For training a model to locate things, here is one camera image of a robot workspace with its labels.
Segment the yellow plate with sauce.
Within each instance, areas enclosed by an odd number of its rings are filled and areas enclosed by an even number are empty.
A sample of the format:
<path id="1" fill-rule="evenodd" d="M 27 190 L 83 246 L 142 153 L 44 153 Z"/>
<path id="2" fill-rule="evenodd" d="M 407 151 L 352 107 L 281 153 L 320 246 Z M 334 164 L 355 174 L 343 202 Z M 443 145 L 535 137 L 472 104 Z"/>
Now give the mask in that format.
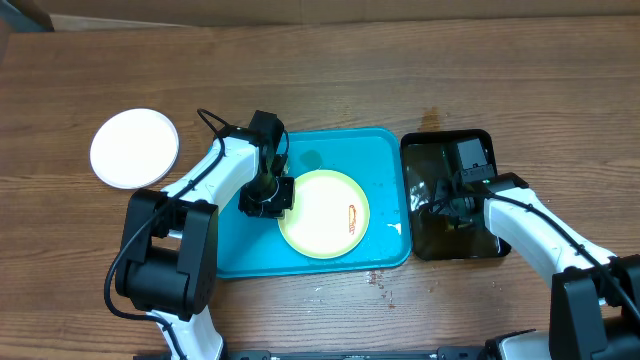
<path id="1" fill-rule="evenodd" d="M 334 170 L 313 170 L 295 178 L 293 208 L 278 226 L 295 251 L 325 260 L 355 249 L 369 222 L 369 201 L 355 180 Z"/>

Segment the white plate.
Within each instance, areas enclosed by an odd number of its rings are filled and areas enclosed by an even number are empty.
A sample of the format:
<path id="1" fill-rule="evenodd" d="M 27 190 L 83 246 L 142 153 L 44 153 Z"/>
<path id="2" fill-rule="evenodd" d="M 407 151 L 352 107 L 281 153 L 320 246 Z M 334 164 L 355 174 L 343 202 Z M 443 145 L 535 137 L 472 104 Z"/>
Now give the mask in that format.
<path id="1" fill-rule="evenodd" d="M 89 160 L 107 185 L 137 189 L 162 179 L 176 162 L 179 148 L 178 132 L 167 116 L 134 108 L 112 116 L 98 129 Z"/>

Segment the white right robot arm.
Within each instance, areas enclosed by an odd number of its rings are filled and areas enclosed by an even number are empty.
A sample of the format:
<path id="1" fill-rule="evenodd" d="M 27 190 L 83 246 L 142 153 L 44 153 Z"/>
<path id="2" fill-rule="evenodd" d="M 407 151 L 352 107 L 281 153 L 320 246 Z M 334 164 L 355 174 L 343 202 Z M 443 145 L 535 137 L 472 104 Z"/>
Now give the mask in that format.
<path id="1" fill-rule="evenodd" d="M 440 149 L 433 214 L 479 225 L 508 243 L 551 289 L 546 332 L 488 341 L 487 359 L 623 360 L 639 356 L 639 258 L 618 257 L 573 230 L 513 173 L 497 174 L 478 138 Z"/>

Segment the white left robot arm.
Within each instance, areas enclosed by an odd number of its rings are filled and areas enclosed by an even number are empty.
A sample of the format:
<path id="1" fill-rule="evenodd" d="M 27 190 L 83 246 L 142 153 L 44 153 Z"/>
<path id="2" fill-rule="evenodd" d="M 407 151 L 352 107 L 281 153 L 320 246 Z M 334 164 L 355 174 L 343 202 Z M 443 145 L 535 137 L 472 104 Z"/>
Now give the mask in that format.
<path id="1" fill-rule="evenodd" d="M 207 155 L 161 191 L 131 196 L 120 250 L 104 281 L 104 302 L 123 319 L 155 323 L 165 359 L 222 359 L 225 341 L 208 308 L 217 272 L 219 215 L 233 197 L 248 217 L 278 219 L 294 205 L 289 141 L 274 113 L 248 127 L 214 131 Z"/>

